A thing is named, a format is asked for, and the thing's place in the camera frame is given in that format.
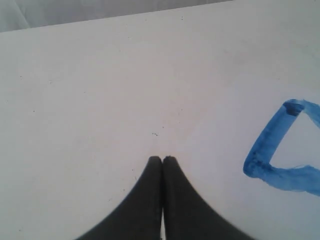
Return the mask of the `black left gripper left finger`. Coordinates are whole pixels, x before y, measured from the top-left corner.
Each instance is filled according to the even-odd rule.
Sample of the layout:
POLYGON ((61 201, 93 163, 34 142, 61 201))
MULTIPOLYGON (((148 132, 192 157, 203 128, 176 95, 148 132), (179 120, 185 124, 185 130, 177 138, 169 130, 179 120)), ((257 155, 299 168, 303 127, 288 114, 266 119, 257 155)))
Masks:
POLYGON ((162 221, 162 160, 151 156, 124 200, 79 240, 159 240, 162 221))

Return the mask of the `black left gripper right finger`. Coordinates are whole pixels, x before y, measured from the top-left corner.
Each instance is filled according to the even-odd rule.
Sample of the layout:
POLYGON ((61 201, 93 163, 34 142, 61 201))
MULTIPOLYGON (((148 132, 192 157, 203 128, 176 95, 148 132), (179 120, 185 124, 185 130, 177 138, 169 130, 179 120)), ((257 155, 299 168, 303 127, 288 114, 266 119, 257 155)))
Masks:
POLYGON ((233 226, 193 188, 177 159, 162 162, 163 213, 167 240, 251 240, 233 226))

